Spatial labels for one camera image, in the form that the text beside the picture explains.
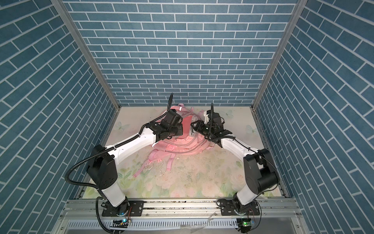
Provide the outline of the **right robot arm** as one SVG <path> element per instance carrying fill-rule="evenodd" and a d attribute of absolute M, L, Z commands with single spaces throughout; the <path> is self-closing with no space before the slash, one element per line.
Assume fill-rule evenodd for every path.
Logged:
<path fill-rule="evenodd" d="M 232 204 L 237 213 L 249 211 L 250 205 L 263 193 L 278 187 L 280 178 L 268 150 L 258 150 L 238 140 L 224 128 L 224 119 L 214 111 L 214 105 L 204 112 L 203 121 L 191 123 L 194 131 L 221 148 L 230 151 L 243 163 L 245 186 L 235 193 Z"/>

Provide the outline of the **pink student backpack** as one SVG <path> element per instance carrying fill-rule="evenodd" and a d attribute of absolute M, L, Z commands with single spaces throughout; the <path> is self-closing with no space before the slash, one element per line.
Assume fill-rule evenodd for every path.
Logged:
<path fill-rule="evenodd" d="M 213 143 L 205 139 L 202 134 L 194 132 L 191 128 L 193 122 L 202 119 L 203 111 L 195 114 L 193 108 L 188 109 L 181 103 L 172 106 L 171 109 L 175 110 L 177 114 L 181 115 L 183 118 L 182 135 L 154 143 L 152 145 L 153 150 L 150 152 L 148 159 L 144 161 L 143 165 L 133 175 L 133 177 L 138 177 L 147 166 L 152 165 L 154 162 L 160 162 L 164 158 L 169 158 L 167 162 L 167 170 L 170 171 L 173 160 L 176 156 L 196 155 L 202 153 L 204 150 L 210 150 L 214 147 Z"/>

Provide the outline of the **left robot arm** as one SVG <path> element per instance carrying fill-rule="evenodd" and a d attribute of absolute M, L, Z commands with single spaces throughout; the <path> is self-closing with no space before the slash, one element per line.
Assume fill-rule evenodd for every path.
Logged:
<path fill-rule="evenodd" d="M 176 110 L 172 110 L 172 100 L 173 94 L 170 94 L 167 111 L 156 119 L 143 124 L 137 134 L 112 146 L 102 148 L 98 153 L 83 159 L 68 169 L 65 181 L 73 185 L 93 187 L 113 207 L 122 206 L 126 196 L 117 183 L 117 166 L 128 156 L 146 146 L 183 134 L 183 118 L 177 114 Z M 94 184 L 71 180 L 70 174 L 87 162 L 90 163 L 87 169 Z"/>

